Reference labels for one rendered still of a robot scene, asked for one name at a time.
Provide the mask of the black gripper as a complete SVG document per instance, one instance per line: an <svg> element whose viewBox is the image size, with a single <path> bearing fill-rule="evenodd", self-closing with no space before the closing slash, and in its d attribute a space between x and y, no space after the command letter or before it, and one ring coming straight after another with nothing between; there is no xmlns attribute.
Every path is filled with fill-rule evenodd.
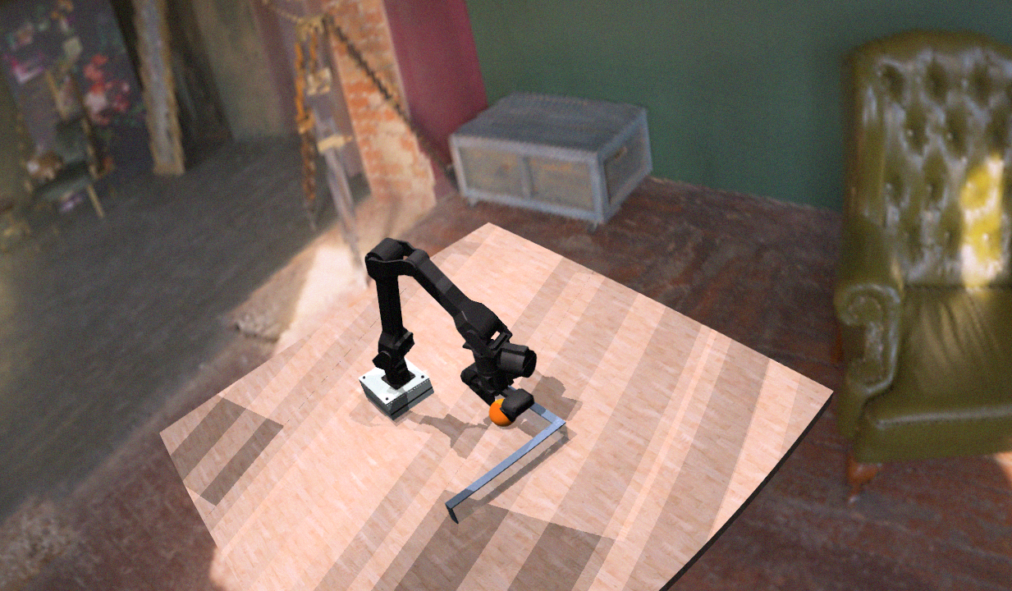
<svg viewBox="0 0 1012 591"><path fill-rule="evenodd" d="M523 388L513 390L508 387L506 373L502 373L499 369L494 373L480 373L474 362L463 369L460 378L489 406L493 404L498 394L505 397L499 409L511 422L534 405L533 394Z"/></svg>

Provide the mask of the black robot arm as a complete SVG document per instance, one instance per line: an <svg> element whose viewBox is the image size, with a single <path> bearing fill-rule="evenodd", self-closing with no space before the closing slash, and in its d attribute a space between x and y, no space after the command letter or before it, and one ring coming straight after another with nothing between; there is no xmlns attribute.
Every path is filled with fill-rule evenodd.
<svg viewBox="0 0 1012 591"><path fill-rule="evenodd" d="M398 274L414 277L453 318L456 331L465 340L461 347L472 351L480 373L499 369L506 373L509 386L516 378L533 375L537 353L529 350L529 346L510 343L513 334L496 314L483 303L467 298L424 250L417 250L408 241L385 238L364 257L364 266L377 282L382 322L378 354L372 362L385 371L381 379L394 389L416 378L405 363L405 353L410 352L415 341L414 332L403 326ZM500 334L493 340L496 332Z"/></svg>

